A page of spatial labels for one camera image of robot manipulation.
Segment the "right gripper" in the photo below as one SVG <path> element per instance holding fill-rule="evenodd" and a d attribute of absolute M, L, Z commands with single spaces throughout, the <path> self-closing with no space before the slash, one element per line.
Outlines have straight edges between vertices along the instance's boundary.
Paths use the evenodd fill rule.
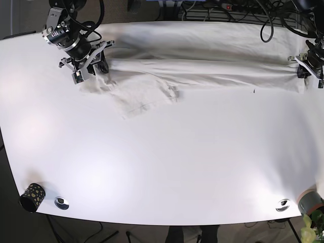
<path fill-rule="evenodd" d="M 112 47 L 115 41 L 102 41 L 98 44 L 90 44 L 85 40 L 78 38 L 70 47 L 64 48 L 64 52 L 69 58 L 62 58 L 59 62 L 59 68 L 68 67 L 73 72 L 85 68 L 90 74 L 95 74 L 94 66 L 98 66 L 104 74 L 109 73 L 104 50 Z"/>

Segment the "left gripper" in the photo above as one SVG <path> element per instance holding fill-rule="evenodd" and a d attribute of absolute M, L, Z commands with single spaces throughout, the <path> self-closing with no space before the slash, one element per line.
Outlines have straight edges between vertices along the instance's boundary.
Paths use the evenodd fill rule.
<path fill-rule="evenodd" d="M 323 49 L 309 49 L 307 53 L 289 56 L 288 60 L 299 64 L 298 78 L 313 76 L 318 80 L 323 79 Z"/>

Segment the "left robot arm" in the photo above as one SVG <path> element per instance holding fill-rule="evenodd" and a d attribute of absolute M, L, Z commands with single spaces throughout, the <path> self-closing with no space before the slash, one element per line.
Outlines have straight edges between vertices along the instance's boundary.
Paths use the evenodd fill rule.
<path fill-rule="evenodd" d="M 294 29 L 290 31 L 314 43 L 306 41 L 308 51 L 306 59 L 297 59 L 300 65 L 299 76 L 313 76 L 323 81 L 323 1 L 292 1 L 298 13 L 310 24 L 308 33 L 304 34 Z"/>

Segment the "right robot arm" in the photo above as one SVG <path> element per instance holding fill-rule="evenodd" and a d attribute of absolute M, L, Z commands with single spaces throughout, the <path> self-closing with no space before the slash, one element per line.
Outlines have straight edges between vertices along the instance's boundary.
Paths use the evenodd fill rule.
<path fill-rule="evenodd" d="M 105 6 L 99 1 L 100 15 L 97 22 L 77 21 L 77 13 L 86 1 L 49 1 L 50 10 L 42 36 L 50 45 L 63 50 L 68 57 L 62 58 L 59 67 L 68 67 L 75 77 L 95 74 L 95 67 L 102 73 L 109 73 L 109 67 L 104 56 L 104 49 L 114 45 L 114 41 L 104 42 L 102 35 L 96 31 L 102 23 Z"/>

